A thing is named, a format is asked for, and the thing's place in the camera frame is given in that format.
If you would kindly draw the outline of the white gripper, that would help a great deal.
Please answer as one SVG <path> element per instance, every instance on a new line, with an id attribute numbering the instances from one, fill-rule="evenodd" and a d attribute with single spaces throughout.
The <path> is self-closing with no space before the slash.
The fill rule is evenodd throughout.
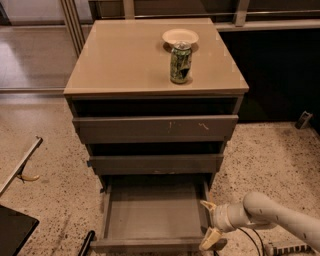
<path id="1" fill-rule="evenodd" d="M 211 212 L 212 224 L 215 227 L 207 229 L 199 245 L 201 251 L 208 250 L 216 244 L 222 237 L 222 232 L 232 232 L 249 224 L 249 218 L 242 203 L 216 206 L 213 202 L 201 200 L 200 204 Z"/>

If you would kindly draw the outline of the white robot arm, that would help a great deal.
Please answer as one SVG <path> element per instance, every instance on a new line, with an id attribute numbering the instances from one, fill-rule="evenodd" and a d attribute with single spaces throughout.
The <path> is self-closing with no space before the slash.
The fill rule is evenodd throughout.
<path id="1" fill-rule="evenodd" d="M 200 250 L 208 250 L 224 233 L 238 228 L 269 229 L 279 225 L 311 248 L 320 251 L 320 220 L 280 205 L 260 192 L 247 193 L 238 203 L 215 205 L 201 200 L 209 211 L 212 227 L 208 227 Z"/>

